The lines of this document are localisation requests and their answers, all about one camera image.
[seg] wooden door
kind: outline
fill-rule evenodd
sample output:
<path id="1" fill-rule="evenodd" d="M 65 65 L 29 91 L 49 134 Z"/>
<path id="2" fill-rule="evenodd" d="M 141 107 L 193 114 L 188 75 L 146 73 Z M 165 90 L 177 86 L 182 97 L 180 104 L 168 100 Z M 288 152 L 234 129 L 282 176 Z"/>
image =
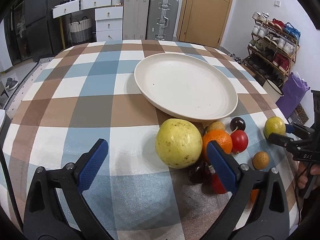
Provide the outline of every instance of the wooden door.
<path id="1" fill-rule="evenodd" d="M 231 0 L 187 0 L 179 41 L 217 47 Z"/>

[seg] human hand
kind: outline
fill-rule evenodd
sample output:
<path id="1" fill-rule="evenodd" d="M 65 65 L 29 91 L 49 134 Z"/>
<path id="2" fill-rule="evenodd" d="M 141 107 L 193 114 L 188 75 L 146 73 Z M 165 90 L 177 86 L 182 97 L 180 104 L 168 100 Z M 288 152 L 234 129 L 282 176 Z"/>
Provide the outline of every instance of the human hand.
<path id="1" fill-rule="evenodd" d="M 306 168 L 306 166 L 303 164 L 303 162 L 299 162 L 299 168 L 298 168 L 298 175 L 304 171 L 304 169 Z M 320 165 L 319 164 L 315 164 L 311 167 L 310 169 L 310 174 L 311 175 L 320 175 Z M 313 189 L 315 189 L 316 187 L 319 186 L 319 178 L 318 177 Z M 300 176 L 300 178 L 298 179 L 298 187 L 299 188 L 304 188 L 306 186 L 306 183 L 308 182 L 308 177 L 306 172 Z"/>

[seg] door frame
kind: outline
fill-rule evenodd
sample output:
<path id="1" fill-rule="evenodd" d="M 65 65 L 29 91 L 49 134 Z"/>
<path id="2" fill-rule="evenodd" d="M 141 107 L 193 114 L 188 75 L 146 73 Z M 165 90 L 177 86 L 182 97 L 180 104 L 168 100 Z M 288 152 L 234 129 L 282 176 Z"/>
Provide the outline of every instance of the door frame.
<path id="1" fill-rule="evenodd" d="M 222 27 L 222 31 L 221 31 L 221 33 L 220 33 L 220 39 L 219 39 L 219 42 L 218 42 L 217 47 L 220 46 L 221 41 L 222 41 L 222 37 L 223 37 L 223 34 L 224 34 L 224 31 L 225 31 L 225 29 L 226 29 L 227 21 L 228 21 L 228 19 L 229 19 L 230 9 L 231 9 L 231 6 L 232 6 L 232 1 L 233 1 L 233 0 L 230 0 L 230 2 L 229 2 L 229 7 L 228 7 L 227 15 L 226 15 L 226 18 L 225 18 L 224 23 L 223 23 L 223 27 Z M 176 35 L 177 35 L 177 41 L 179 41 L 179 39 L 180 39 L 181 28 L 182 28 L 182 21 L 183 21 L 183 17 L 184 17 L 185 10 L 186 10 L 186 4 L 187 4 L 187 0 L 182 0 L 181 11 L 180 11 L 180 16 L 179 16 L 179 22 L 178 22 L 178 28 L 177 28 L 177 34 L 176 34 Z"/>

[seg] yellow-green fruit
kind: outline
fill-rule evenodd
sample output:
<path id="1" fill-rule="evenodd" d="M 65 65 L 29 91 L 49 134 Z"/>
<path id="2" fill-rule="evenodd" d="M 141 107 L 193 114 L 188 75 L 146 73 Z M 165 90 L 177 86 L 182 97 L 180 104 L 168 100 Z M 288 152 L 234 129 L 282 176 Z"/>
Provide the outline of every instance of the yellow-green fruit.
<path id="1" fill-rule="evenodd" d="M 269 162 L 269 155 L 266 152 L 257 152 L 252 159 L 252 164 L 257 170 L 266 168 Z"/>
<path id="2" fill-rule="evenodd" d="M 168 119 L 161 125 L 156 136 L 156 152 L 169 167 L 182 169 L 194 164 L 201 150 L 201 134 L 191 122 Z"/>
<path id="3" fill-rule="evenodd" d="M 211 124 L 208 125 L 206 132 L 210 132 L 212 130 L 223 130 L 224 132 L 226 131 L 226 127 L 224 124 L 220 121 L 215 121 L 212 122 Z"/>
<path id="4" fill-rule="evenodd" d="M 269 135 L 273 132 L 285 135 L 285 123 L 280 117 L 270 117 L 264 124 L 263 133 L 267 139 L 269 138 Z"/>

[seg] drawer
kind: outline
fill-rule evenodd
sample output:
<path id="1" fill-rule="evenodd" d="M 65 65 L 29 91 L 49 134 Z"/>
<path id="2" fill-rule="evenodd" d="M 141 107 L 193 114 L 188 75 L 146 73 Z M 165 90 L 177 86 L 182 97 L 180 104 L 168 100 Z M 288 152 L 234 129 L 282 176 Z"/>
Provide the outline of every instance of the drawer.
<path id="1" fill-rule="evenodd" d="M 111 0 L 81 0 L 81 10 L 110 5 Z"/>
<path id="2" fill-rule="evenodd" d="M 53 8 L 53 18 L 57 18 L 59 16 L 80 11 L 80 0 L 75 0 L 71 2 L 67 2 L 57 7 Z"/>
<path id="3" fill-rule="evenodd" d="M 121 41 L 122 30 L 96 32 L 97 41 Z"/>
<path id="4" fill-rule="evenodd" d="M 96 20 L 122 19 L 123 6 L 114 6 L 95 9 Z"/>
<path id="5" fill-rule="evenodd" d="M 96 31 L 122 30 L 122 19 L 96 21 Z"/>

